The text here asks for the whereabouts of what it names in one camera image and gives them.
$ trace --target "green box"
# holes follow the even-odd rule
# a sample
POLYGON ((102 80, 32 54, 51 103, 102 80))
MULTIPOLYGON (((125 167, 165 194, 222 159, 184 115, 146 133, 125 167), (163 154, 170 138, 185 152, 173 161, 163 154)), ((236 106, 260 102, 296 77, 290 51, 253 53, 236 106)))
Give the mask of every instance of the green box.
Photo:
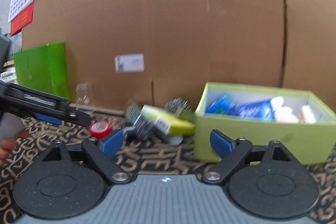
POLYGON ((70 100, 63 42, 16 52, 14 64, 19 85, 70 100))
POLYGON ((304 165, 324 162, 336 142, 336 114, 312 92, 303 90, 207 83, 195 114, 194 157, 204 161, 220 161, 210 146, 209 135, 213 129, 218 129, 231 139, 245 137, 255 145, 267 145, 271 140, 279 140, 304 165), (278 123, 204 114, 211 103, 223 94, 228 94, 236 104, 283 96, 284 105, 291 107, 297 117, 303 105, 310 105, 318 122, 278 123))

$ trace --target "human hand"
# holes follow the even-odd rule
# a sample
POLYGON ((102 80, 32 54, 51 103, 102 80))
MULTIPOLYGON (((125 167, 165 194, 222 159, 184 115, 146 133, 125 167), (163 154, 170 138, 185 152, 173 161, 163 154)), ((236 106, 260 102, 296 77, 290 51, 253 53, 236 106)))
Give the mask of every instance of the human hand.
MULTIPOLYGON (((26 139, 29 137, 29 132, 26 129, 21 130, 15 135, 15 138, 26 139)), ((11 151, 16 148, 15 138, 3 138, 0 141, 0 166, 6 164, 6 159, 9 158, 11 151)))

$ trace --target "metal screw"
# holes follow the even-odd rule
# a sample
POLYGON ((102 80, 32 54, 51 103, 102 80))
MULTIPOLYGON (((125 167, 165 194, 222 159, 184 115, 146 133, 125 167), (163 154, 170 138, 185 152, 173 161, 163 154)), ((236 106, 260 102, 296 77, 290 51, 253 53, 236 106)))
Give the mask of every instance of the metal screw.
POLYGON ((115 181, 125 181, 128 179, 128 175, 124 172, 119 172, 119 173, 115 173, 112 178, 115 180, 115 181))
POLYGON ((216 172, 207 172, 204 174, 204 177, 207 180, 219 180, 221 178, 221 175, 216 172))

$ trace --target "gray platform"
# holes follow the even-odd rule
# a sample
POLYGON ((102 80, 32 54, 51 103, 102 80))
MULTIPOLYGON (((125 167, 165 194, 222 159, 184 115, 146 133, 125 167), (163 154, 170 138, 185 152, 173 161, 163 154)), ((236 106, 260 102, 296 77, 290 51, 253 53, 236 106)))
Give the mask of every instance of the gray platform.
POLYGON ((205 185, 194 175, 139 175, 111 188, 94 209, 65 220, 38 220, 24 215, 15 224, 314 224, 309 217, 269 221, 231 204, 219 186, 205 185))

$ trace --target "large cardboard box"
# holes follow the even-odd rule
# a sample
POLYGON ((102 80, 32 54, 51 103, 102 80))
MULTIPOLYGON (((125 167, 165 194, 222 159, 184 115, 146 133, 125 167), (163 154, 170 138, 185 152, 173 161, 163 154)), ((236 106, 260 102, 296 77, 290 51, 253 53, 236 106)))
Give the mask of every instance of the large cardboard box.
POLYGON ((336 111, 336 0, 286 0, 283 87, 314 92, 336 111))
POLYGON ((54 41, 73 99, 89 82, 98 107, 181 95, 196 107, 207 81, 281 84, 284 0, 35 0, 22 46, 54 41), (144 72, 115 72, 117 55, 136 53, 144 72))

